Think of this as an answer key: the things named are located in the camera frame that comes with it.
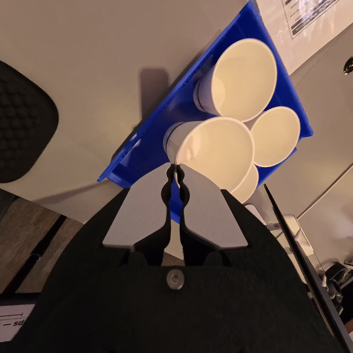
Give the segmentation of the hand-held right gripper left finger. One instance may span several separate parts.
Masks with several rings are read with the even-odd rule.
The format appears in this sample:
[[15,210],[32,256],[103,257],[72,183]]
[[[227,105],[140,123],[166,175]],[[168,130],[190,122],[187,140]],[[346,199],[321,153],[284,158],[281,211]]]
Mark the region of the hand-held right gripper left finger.
[[161,265],[171,237],[169,200],[173,180],[171,163],[138,179],[127,191],[103,246],[141,252],[149,265]]

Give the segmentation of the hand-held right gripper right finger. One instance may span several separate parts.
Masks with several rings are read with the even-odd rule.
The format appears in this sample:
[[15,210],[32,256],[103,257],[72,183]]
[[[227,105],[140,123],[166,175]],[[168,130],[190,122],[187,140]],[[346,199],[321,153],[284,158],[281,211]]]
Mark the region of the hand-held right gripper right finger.
[[177,166],[180,199],[180,241],[186,266],[202,266],[209,254],[244,249],[243,234],[222,190],[191,167]]

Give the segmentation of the white green-banded paper cup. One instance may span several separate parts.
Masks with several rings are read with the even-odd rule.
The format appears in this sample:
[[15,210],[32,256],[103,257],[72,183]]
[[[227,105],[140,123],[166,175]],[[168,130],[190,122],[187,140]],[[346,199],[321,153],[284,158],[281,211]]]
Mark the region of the white green-banded paper cup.
[[301,131],[296,112],[283,106],[271,108],[245,125],[253,136],[254,164],[259,167],[275,166],[289,157]]
[[255,164],[252,164],[247,177],[241,185],[231,193],[240,203],[245,203],[254,193],[258,186],[259,173]]
[[197,82],[193,101],[200,111],[247,122],[267,107],[276,82],[276,60],[270,48],[246,38],[229,46]]
[[232,117],[175,123],[165,132],[163,147],[172,164],[185,164],[230,193],[242,184],[254,162],[253,136]]

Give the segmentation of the blue plastic bin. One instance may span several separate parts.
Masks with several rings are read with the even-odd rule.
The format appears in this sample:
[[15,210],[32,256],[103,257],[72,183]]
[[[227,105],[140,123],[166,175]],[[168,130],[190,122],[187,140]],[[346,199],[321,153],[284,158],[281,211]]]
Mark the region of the blue plastic bin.
[[172,88],[155,110],[143,119],[117,149],[98,182],[109,179],[129,188],[142,176],[169,161],[162,145],[167,129],[177,122],[204,121],[214,115],[200,111],[193,101],[196,83],[216,64],[221,54],[233,43],[255,38],[272,51],[277,65],[274,94],[265,108],[285,106],[294,110],[300,121],[299,140],[314,135],[295,87],[268,33],[254,1],[248,1],[239,14],[219,34],[205,52]]

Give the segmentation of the paper sheet in plastic sleeve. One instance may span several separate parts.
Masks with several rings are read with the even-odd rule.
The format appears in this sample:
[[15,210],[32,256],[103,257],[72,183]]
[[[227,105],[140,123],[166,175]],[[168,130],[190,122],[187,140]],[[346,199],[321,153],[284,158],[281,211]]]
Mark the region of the paper sheet in plastic sleeve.
[[292,74],[353,21],[352,0],[255,2],[288,74]]

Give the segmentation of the white sign in black frame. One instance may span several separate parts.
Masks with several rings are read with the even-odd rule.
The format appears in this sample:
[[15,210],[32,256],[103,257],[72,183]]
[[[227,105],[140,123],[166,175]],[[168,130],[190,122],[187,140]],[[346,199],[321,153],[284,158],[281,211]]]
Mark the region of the white sign in black frame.
[[0,306],[0,342],[8,342],[18,333],[35,304]]

